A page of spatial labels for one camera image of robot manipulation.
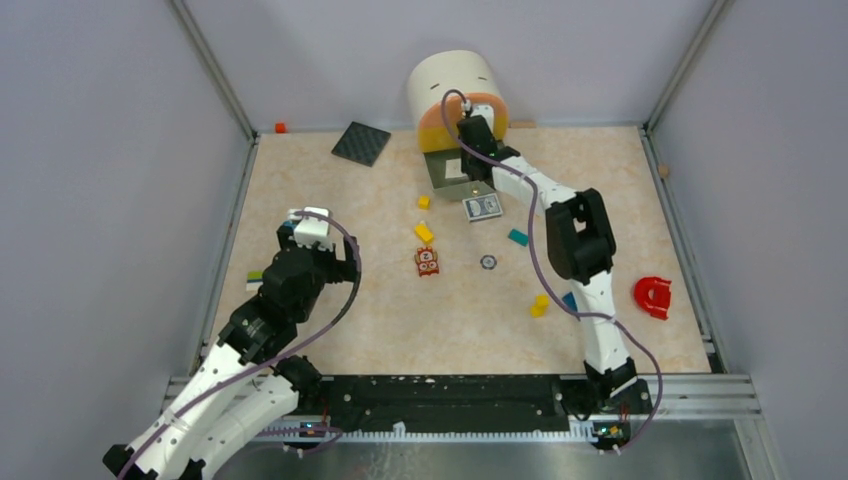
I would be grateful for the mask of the white round drawer organizer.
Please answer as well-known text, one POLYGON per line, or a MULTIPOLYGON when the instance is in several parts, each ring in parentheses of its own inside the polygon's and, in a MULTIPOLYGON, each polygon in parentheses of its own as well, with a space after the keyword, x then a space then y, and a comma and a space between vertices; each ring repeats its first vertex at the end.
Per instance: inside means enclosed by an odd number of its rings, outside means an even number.
POLYGON ((495 138, 502 141, 507 133, 508 107, 484 57, 471 50, 433 54, 413 68, 406 90, 417 145, 424 156, 434 194, 459 201, 491 193, 491 187, 472 181, 467 175, 459 179, 444 178, 445 162, 461 160, 462 149, 454 137, 458 134, 456 124, 463 116, 464 102, 490 104, 495 110, 495 138))

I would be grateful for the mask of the white cosmetic box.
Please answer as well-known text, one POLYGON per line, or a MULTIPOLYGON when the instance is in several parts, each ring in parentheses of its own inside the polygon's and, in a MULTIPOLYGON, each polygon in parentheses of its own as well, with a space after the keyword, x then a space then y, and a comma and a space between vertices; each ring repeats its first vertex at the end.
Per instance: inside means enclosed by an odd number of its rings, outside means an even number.
POLYGON ((461 160, 459 158, 449 159, 445 162, 444 178, 446 180, 464 177, 465 173, 462 171, 461 160))

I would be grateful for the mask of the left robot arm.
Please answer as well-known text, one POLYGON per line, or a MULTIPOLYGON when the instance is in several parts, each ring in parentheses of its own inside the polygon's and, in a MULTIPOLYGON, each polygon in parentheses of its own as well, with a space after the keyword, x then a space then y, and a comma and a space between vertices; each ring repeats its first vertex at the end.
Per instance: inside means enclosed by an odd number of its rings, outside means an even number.
POLYGON ((274 420, 319 404, 315 369, 298 353, 350 310, 362 280, 357 240, 329 210, 292 209, 257 292, 234 310, 205 360, 152 425, 102 458, 117 479, 211 479, 274 420), (299 339, 328 284, 349 282, 339 312, 299 339))

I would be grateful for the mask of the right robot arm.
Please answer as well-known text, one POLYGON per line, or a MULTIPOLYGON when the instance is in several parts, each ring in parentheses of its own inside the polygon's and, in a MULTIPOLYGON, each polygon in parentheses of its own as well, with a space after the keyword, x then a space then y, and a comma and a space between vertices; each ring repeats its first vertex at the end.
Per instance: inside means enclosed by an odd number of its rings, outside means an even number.
POLYGON ((500 143, 491 105, 461 98, 459 109, 449 132, 462 150, 462 171, 543 217, 548 262, 570 284, 575 305, 566 311, 583 329, 587 400, 600 412, 614 411, 636 383, 637 371, 617 320, 612 288, 617 244, 601 193, 567 187, 500 143))

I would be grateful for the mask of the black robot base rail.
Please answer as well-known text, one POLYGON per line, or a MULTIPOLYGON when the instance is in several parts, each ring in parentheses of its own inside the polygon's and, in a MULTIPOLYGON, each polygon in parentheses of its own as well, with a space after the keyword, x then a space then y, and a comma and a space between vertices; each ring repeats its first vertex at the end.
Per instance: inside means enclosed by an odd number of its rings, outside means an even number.
POLYGON ((564 432, 579 420, 634 418, 651 411, 645 381, 602 399, 586 377, 436 375, 325 377, 300 398, 294 417, 346 433, 564 432))

